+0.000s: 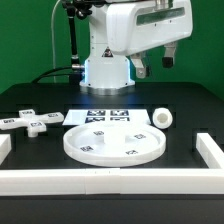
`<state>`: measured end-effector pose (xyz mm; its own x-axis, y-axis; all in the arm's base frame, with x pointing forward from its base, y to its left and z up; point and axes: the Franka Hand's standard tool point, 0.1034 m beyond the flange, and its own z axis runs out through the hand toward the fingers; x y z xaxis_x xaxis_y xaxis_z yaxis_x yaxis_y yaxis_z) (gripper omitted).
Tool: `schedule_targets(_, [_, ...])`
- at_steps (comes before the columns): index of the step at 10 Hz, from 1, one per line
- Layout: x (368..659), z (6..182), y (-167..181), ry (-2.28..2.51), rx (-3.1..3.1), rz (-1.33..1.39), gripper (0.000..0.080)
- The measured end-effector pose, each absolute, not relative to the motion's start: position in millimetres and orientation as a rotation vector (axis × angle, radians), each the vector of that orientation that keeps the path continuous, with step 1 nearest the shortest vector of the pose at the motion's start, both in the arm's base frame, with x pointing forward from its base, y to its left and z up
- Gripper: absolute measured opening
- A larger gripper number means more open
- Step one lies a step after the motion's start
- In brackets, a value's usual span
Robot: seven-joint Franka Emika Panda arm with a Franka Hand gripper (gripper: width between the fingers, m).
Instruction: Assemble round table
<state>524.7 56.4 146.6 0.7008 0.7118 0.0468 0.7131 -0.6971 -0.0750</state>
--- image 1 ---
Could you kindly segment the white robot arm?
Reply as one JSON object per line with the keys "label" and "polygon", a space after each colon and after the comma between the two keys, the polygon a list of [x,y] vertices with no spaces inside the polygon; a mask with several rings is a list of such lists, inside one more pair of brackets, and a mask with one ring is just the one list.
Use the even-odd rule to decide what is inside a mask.
{"label": "white robot arm", "polygon": [[97,95],[132,88],[132,68],[137,77],[146,77],[150,49],[163,46],[162,65],[172,67],[177,42],[193,30],[190,0],[105,0],[91,11],[90,55],[80,88]]}

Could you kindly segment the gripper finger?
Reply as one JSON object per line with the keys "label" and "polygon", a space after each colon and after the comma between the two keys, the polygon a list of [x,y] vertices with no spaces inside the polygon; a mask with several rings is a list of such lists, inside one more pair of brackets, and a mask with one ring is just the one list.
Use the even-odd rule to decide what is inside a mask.
{"label": "gripper finger", "polygon": [[150,61],[145,53],[136,53],[130,56],[131,62],[136,69],[136,76],[144,79],[150,74]]}
{"label": "gripper finger", "polygon": [[175,64],[175,54],[178,44],[171,42],[164,45],[165,53],[162,58],[162,65],[164,68],[172,68]]}

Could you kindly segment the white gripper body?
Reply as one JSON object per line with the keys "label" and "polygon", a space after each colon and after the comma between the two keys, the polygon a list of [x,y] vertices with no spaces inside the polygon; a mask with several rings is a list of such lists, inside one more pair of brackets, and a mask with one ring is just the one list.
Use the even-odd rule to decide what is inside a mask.
{"label": "white gripper body", "polygon": [[107,40],[116,55],[129,56],[189,37],[193,30],[190,0],[115,3],[106,13]]}

